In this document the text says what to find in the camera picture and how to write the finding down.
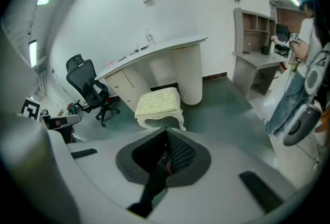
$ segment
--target baseboard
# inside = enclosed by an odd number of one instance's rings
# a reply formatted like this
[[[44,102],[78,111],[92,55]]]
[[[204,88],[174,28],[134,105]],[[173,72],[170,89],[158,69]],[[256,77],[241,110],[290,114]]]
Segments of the baseboard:
[[[217,74],[213,74],[213,75],[204,76],[203,77],[203,82],[204,81],[209,81],[209,80],[214,80],[214,79],[220,79],[220,78],[224,78],[224,77],[227,77],[227,72],[217,73]],[[169,87],[178,88],[178,84],[177,83],[173,83],[173,84],[168,84],[168,85],[164,85],[164,86],[156,86],[156,87],[150,88],[150,90],[151,91],[156,91],[156,90],[160,90],[160,89],[164,89],[164,88],[169,88]]]

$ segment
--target white cylinder pillar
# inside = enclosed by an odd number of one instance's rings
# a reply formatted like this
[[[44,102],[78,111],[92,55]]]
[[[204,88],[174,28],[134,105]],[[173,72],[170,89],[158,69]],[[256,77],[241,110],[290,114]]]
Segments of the white cylinder pillar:
[[[198,105],[202,100],[202,60],[199,44],[171,51],[181,100],[186,105]]]

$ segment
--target cream tufted stool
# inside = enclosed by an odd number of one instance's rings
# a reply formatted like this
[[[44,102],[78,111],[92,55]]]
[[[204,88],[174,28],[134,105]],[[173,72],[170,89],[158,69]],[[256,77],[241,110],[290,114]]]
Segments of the cream tufted stool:
[[[143,94],[135,110],[135,118],[140,126],[146,129],[153,129],[145,123],[146,119],[162,119],[164,117],[178,119],[180,129],[186,130],[180,108],[180,95],[174,87]]]

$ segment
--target hair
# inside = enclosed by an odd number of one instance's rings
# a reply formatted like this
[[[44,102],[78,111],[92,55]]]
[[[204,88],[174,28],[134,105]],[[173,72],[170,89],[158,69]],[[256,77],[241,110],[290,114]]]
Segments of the hair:
[[[320,3],[318,1],[310,0],[305,2],[304,5],[305,4],[307,5],[307,9],[314,12],[313,17],[315,34],[322,44],[322,47],[324,47],[328,42],[330,42],[330,34]]]

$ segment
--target stool leg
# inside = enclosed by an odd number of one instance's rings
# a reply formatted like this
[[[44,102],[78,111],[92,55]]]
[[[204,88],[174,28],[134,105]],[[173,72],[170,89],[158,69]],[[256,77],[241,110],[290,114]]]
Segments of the stool leg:
[[[184,117],[182,115],[182,110],[175,114],[174,117],[179,121],[179,125],[180,125],[180,129],[183,130],[183,131],[186,131],[186,128],[184,127]]]
[[[145,119],[138,119],[138,123],[141,127],[145,128],[145,129],[153,129],[153,127],[151,127],[145,123]]]

